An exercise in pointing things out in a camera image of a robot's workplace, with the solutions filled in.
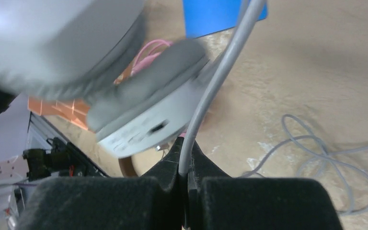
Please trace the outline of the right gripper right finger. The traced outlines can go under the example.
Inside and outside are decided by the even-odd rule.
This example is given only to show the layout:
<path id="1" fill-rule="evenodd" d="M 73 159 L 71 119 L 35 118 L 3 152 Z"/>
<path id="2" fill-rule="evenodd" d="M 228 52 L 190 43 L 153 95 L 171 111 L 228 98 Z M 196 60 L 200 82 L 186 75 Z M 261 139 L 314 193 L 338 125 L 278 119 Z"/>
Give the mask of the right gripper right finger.
<path id="1" fill-rule="evenodd" d="M 313 179 L 232 178 L 195 144 L 189 188 L 193 230 L 340 230 L 328 192 Z"/>

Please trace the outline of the pink wired headphones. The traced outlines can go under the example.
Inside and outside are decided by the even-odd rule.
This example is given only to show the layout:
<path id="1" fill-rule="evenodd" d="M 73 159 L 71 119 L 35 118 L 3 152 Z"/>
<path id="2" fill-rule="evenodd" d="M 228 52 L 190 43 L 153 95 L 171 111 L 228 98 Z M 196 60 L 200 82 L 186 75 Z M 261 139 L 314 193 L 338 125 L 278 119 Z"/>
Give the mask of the pink wired headphones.
<path id="1" fill-rule="evenodd" d="M 157 52 L 160 47 L 169 47 L 172 44 L 172 41 L 163 39 L 154 39 L 146 43 L 139 51 L 131 66 L 127 69 L 127 76 L 131 76 L 132 74 L 149 66 L 153 62 L 153 60 L 162 52 Z"/>

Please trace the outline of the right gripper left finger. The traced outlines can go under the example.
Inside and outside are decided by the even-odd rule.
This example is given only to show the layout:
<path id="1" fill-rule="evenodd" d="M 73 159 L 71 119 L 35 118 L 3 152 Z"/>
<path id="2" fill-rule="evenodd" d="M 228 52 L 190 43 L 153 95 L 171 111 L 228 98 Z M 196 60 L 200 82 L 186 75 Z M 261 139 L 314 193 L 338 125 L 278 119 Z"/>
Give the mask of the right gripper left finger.
<path id="1" fill-rule="evenodd" d="M 180 230 L 178 184 L 183 138 L 140 177 L 58 177 L 38 185 L 18 230 Z"/>

